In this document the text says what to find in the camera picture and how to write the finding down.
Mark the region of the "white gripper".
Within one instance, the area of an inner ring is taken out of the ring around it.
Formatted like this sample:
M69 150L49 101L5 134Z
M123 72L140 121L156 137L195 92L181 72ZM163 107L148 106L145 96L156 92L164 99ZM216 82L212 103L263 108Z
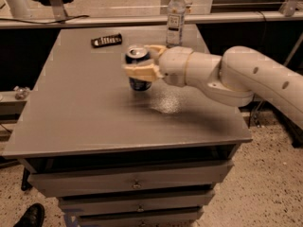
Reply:
M154 63L147 65L125 64L122 66L131 79L154 82L163 79L168 85L184 87L186 65L193 50L188 47L175 46L167 49L161 44L145 44Z

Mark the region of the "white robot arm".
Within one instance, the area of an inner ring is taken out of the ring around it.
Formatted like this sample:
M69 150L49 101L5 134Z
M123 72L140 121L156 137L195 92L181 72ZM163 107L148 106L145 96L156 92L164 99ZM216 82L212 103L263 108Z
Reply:
M303 128L303 76L258 51L233 46L223 55L189 47L145 45L146 61L123 64L128 77L199 89L222 104L242 107L258 95Z

